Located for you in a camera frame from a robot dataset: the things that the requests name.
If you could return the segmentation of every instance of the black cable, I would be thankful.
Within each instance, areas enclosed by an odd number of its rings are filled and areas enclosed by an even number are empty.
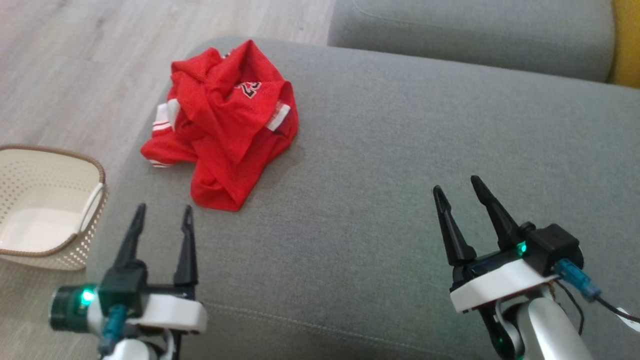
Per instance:
[[[604,307],[606,307],[609,311],[611,311],[612,313],[621,316],[627,320],[631,320],[633,322],[637,322],[640,323],[640,318],[636,318],[635,316],[629,315],[629,314],[625,314],[622,311],[616,309],[615,306],[611,305],[610,303],[608,303],[606,300],[604,300],[603,298],[601,298],[600,296],[596,296],[596,301],[601,303]]]
[[[560,288],[564,290],[566,296],[569,297],[569,300],[571,300],[575,308],[578,309],[578,313],[580,314],[580,326],[578,327],[578,335],[582,336],[582,328],[584,327],[584,312],[582,312],[582,308],[578,305],[578,302],[575,301],[575,297],[573,297],[569,289],[567,289],[566,286],[562,285],[559,281],[556,281],[556,284],[558,284],[558,286],[560,286]]]

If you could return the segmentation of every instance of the couch cushion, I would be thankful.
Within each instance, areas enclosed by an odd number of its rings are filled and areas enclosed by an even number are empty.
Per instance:
[[[337,0],[329,45],[605,81],[610,1]]]
[[[224,53],[243,40],[206,45]],[[639,254],[640,92],[256,43],[293,84],[300,132],[240,212],[195,208],[197,293],[210,321],[185,341],[185,359],[495,359],[479,314],[457,314],[449,299],[451,267],[431,194],[443,186],[479,254],[497,250],[472,174],[517,221],[557,222],[578,237],[607,298],[640,311],[625,278],[637,273]],[[139,154],[149,136],[150,126],[112,187],[92,244],[92,281],[111,265],[139,202],[148,204],[140,258],[151,281],[171,281],[193,167],[152,168]],[[634,331],[601,306],[582,305],[594,358],[638,354]]]

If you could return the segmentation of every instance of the yellow object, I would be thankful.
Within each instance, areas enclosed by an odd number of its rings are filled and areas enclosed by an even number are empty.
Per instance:
[[[614,0],[616,56],[611,82],[640,88],[640,0]]]

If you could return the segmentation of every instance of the white plastic basket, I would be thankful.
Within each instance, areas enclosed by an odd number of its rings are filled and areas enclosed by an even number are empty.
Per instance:
[[[46,147],[0,147],[0,258],[80,270],[107,199],[95,160]]]

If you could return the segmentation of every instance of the white stripe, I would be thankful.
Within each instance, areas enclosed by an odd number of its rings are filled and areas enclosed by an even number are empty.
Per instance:
[[[275,131],[278,126],[282,124],[284,118],[286,118],[287,114],[289,113],[289,110],[291,110],[291,107],[289,105],[278,102],[278,104],[276,105],[276,111],[273,112],[271,120],[269,120],[269,122],[266,124],[267,129]]]
[[[163,124],[163,125],[154,125],[154,131],[158,131],[158,130],[164,130],[171,127],[171,124],[169,124],[168,122]]]
[[[175,119],[178,117],[178,112],[180,112],[180,103],[178,99],[171,99],[166,103],[166,116],[169,124],[175,127]]]
[[[167,115],[167,112],[166,112],[166,103],[158,105],[158,108],[156,111],[156,121],[154,121],[154,124],[161,124],[163,122],[168,122],[168,121],[169,121],[169,116]]]
[[[171,165],[173,165],[173,164],[167,164],[167,163],[163,163],[163,162],[160,162],[160,161],[157,161],[157,160],[153,160],[153,159],[149,159],[149,162],[151,164],[153,164],[153,165],[164,165],[164,166],[167,166],[167,167],[170,167]]]

